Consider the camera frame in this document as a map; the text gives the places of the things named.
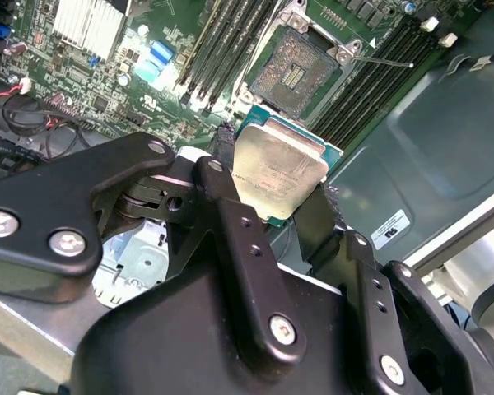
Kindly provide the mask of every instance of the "silver cpu lid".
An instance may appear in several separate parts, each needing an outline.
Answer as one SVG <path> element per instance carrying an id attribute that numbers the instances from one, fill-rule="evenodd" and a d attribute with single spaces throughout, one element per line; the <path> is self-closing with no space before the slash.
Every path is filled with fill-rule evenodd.
<path id="1" fill-rule="evenodd" d="M 233 177 L 259 217 L 286 220 L 328 173 L 325 147 L 270 118 L 248 123 L 235 144 Z"/>

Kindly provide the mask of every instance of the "white connector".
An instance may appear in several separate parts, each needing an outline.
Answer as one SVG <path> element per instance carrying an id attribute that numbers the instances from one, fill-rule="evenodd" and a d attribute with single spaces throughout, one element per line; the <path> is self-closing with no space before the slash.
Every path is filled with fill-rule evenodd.
<path id="1" fill-rule="evenodd" d="M 31 80 L 29 77 L 23 77 L 20 79 L 19 85 L 20 90 L 18 93 L 20 93 L 21 95 L 25 95 L 26 93 L 31 91 L 31 88 L 33 87 L 33 80 Z"/>
<path id="2" fill-rule="evenodd" d="M 431 16 L 426 21 L 421 23 L 421 29 L 430 33 L 436 29 L 437 25 L 439 25 L 439 20 L 435 16 Z"/>
<path id="3" fill-rule="evenodd" d="M 450 48 L 457 41 L 458 36 L 454 33 L 449 33 L 445 37 L 441 37 L 439 40 L 439 45 L 441 47 Z"/>

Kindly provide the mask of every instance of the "white heatsink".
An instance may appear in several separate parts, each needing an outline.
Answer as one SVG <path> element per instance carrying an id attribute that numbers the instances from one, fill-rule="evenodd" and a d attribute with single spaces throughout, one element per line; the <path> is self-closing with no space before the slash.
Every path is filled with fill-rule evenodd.
<path id="1" fill-rule="evenodd" d="M 114 50 L 124 14 L 104 0 L 60 0 L 53 32 L 62 41 L 106 60 Z"/>

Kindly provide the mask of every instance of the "black ram slot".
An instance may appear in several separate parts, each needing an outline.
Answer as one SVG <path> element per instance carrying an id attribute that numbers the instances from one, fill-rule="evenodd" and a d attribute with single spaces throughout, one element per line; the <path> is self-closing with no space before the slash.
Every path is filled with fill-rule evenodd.
<path id="1" fill-rule="evenodd" d="M 436 39 L 422 32 L 415 21 L 405 18 L 373 57 L 413 62 L 417 67 L 435 48 Z M 319 119 L 313 132 L 327 142 L 346 148 L 414 71 L 366 64 Z"/>
<path id="2" fill-rule="evenodd" d="M 385 51 L 385 58 L 399 61 L 399 53 L 403 52 L 405 48 L 411 48 L 411 44 L 417 39 L 409 34 L 402 35 L 400 38 L 400 41 L 392 43 L 387 51 Z M 344 127 L 344 124 L 347 123 L 354 113 L 361 112 L 362 109 L 366 108 L 366 100 L 369 100 L 373 96 L 375 88 L 380 84 L 380 81 L 389 76 L 391 68 L 391 66 L 385 66 L 383 64 L 371 64 L 370 70 L 362 78 L 360 84 L 348 93 L 347 98 L 338 109 L 336 116 L 328 121 L 329 129 L 324 133 L 327 133 L 327 136 L 325 136 L 327 139 L 333 138 L 333 135 Z"/>
<path id="3" fill-rule="evenodd" d="M 421 52 L 422 46 L 420 45 L 420 37 L 417 35 L 408 36 L 407 40 L 403 42 L 401 49 L 393 54 L 390 59 L 396 62 L 414 62 L 420 64 L 417 55 Z M 334 139 L 338 136 L 338 139 L 343 138 L 343 135 L 350 133 L 354 129 L 358 122 L 358 118 L 369 111 L 379 110 L 373 105 L 380 97 L 384 95 L 393 95 L 395 91 L 389 90 L 392 80 L 396 79 L 402 74 L 411 74 L 412 69 L 397 67 L 391 67 L 386 65 L 379 65 L 375 69 L 373 82 L 364 90 L 364 95 L 359 95 L 358 100 L 354 100 L 349 107 L 349 111 L 338 117 L 339 123 L 336 123 L 336 127 L 329 131 L 327 138 Z"/>
<path id="4" fill-rule="evenodd" d="M 256 40 L 259 31 L 263 28 L 264 22 L 268 20 L 268 16 L 276 3 L 275 0 L 262 0 L 256 3 L 256 8 L 253 13 L 248 16 L 246 25 L 239 26 L 237 33 L 239 36 L 234 45 L 229 48 L 226 54 L 226 61 L 213 69 L 211 77 L 206 81 L 202 88 L 202 93 L 206 95 L 211 93 L 208 103 L 208 108 L 213 107 L 219 98 L 220 94 L 226 87 L 227 82 L 234 74 L 242 59 L 245 58 L 245 53 L 249 46 Z"/>
<path id="5" fill-rule="evenodd" d="M 403 19 L 399 26 L 395 29 L 395 31 L 389 36 L 385 43 L 383 43 L 373 54 L 374 58 L 387 58 L 389 56 L 389 52 L 393 50 L 395 45 L 408 34 L 408 30 L 406 30 L 406 24 L 408 23 L 408 19 Z M 319 135 L 329 126 L 329 122 L 333 119 L 335 114 L 338 114 L 343 106 L 347 103 L 348 96 L 351 96 L 360 89 L 360 86 L 366 83 L 366 80 L 369 76 L 372 75 L 373 70 L 378 67 L 375 63 L 367 63 L 362 67 L 359 71 L 359 75 L 350 83 L 342 92 L 342 94 L 336 99 L 337 106 L 332 105 L 329 109 L 326 110 L 323 117 L 317 121 L 314 132 Z"/>
<path id="6" fill-rule="evenodd" d="M 212 54 L 212 46 L 217 42 L 216 37 L 222 32 L 227 22 L 226 16 L 228 11 L 237 3 L 237 0 L 227 0 L 218 6 L 216 14 L 211 16 L 207 22 L 206 30 L 202 33 L 203 36 L 198 39 L 193 52 L 187 60 L 187 65 L 179 76 L 179 84 L 183 85 L 186 81 L 190 80 L 201 66 L 206 64 L 206 60 Z"/>
<path id="7" fill-rule="evenodd" d="M 228 27 L 227 32 L 220 43 L 221 47 L 216 52 L 216 56 L 206 66 L 206 72 L 201 80 L 202 86 L 199 91 L 199 97 L 201 99 L 207 95 L 208 88 L 217 75 L 217 70 L 229 59 L 231 49 L 237 45 L 239 40 L 241 40 L 241 33 L 245 31 L 247 27 L 246 25 L 249 24 L 249 21 L 256 17 L 256 15 L 254 15 L 256 8 L 259 7 L 260 3 L 263 3 L 264 1 L 266 0 L 258 0 L 257 2 L 240 2 L 242 7 L 234 15 L 235 23 Z"/>
<path id="8" fill-rule="evenodd" d="M 432 53 L 431 48 L 425 49 L 424 52 L 421 53 L 419 59 L 419 62 L 424 62 L 428 56 Z M 398 89 L 400 89 L 403 84 L 409 79 L 411 76 L 410 72 L 402 72 L 401 74 L 398 74 L 398 78 L 395 81 L 394 84 L 392 84 L 389 88 L 388 91 L 395 92 Z M 354 125 L 354 127 L 348 131 L 348 133 L 345 133 L 345 136 L 338 136 L 333 139 L 334 143 L 336 146 L 343 147 L 342 149 L 346 148 L 349 146 L 349 144 L 353 141 L 355 137 L 359 134 L 359 132 L 369 123 L 373 120 L 373 118 L 377 115 L 377 112 L 380 110 L 380 107 L 382 105 L 385 105 L 388 103 L 388 101 L 391 99 L 392 95 L 382 95 L 376 102 L 375 102 L 375 108 L 374 110 L 367 111 L 366 114 L 363 114 L 361 118 L 359 119 L 358 123 Z"/>
<path id="9" fill-rule="evenodd" d="M 238 15 L 245 14 L 245 9 L 248 5 L 248 2 L 234 2 L 234 6 L 227 10 L 226 23 L 221 28 L 219 35 L 213 39 L 212 47 L 208 51 L 202 66 L 198 69 L 198 72 L 194 73 L 190 83 L 190 91 L 193 91 L 199 83 L 205 81 L 205 78 L 212 72 L 216 64 L 221 64 L 225 51 L 234 43 L 231 32 L 236 31 L 239 22 Z"/>

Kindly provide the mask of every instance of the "white label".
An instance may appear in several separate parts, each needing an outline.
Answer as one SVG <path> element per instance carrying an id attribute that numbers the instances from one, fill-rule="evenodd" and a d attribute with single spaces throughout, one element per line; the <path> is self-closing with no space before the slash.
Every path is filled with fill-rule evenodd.
<path id="1" fill-rule="evenodd" d="M 382 249 L 395 236 L 410 225 L 410 220 L 403 210 L 397 211 L 394 216 L 380 226 L 378 230 L 371 234 L 371 239 L 376 249 Z"/>

